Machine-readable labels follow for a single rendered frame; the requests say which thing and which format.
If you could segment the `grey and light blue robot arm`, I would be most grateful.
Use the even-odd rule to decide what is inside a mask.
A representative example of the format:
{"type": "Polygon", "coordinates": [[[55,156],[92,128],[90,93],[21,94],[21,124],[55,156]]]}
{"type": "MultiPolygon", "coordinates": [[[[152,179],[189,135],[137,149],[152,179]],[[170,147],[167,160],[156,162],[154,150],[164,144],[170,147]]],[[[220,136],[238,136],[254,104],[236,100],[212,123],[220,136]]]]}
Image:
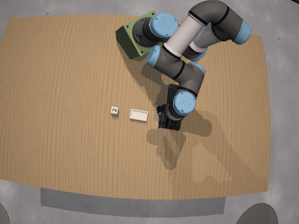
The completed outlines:
{"type": "Polygon", "coordinates": [[[138,20],[132,29],[133,39],[142,47],[152,47],[146,63],[179,85],[169,84],[167,115],[180,120],[196,106],[205,69],[195,63],[207,52],[208,46],[232,40],[244,44],[251,28],[224,2],[208,0],[193,6],[181,25],[168,13],[138,20]],[[209,24],[210,23],[210,24],[209,24]],[[163,42],[162,46],[158,46],[163,42]],[[193,62],[181,60],[182,55],[193,62]]]}

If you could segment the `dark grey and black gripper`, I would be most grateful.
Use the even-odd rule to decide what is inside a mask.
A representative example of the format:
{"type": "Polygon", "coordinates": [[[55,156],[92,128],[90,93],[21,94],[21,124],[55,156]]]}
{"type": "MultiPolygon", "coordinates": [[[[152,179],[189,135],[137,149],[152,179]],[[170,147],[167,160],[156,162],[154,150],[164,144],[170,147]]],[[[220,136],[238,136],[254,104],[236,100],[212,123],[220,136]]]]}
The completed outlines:
{"type": "MultiPolygon", "coordinates": [[[[171,101],[170,101],[171,102],[171,101]]],[[[169,103],[170,103],[169,102],[169,103]]],[[[167,106],[169,105],[169,103],[167,104],[167,106]]],[[[157,114],[159,116],[159,119],[158,119],[158,127],[160,128],[166,128],[166,129],[170,129],[170,130],[180,130],[180,127],[181,127],[181,122],[182,122],[182,119],[180,120],[177,120],[177,121],[174,121],[172,119],[170,119],[167,115],[167,112],[166,112],[166,108],[167,108],[166,104],[162,105],[162,106],[159,106],[157,107],[157,114]],[[165,114],[166,113],[166,114],[165,114]],[[167,116],[167,117],[166,117],[167,116]],[[172,122],[171,122],[172,120],[172,122]],[[180,124],[179,124],[179,121],[180,121],[180,124]],[[162,122],[162,123],[161,123],[162,122]],[[169,126],[169,127],[167,127],[169,126]],[[172,126],[172,127],[171,127],[172,126]]]]}

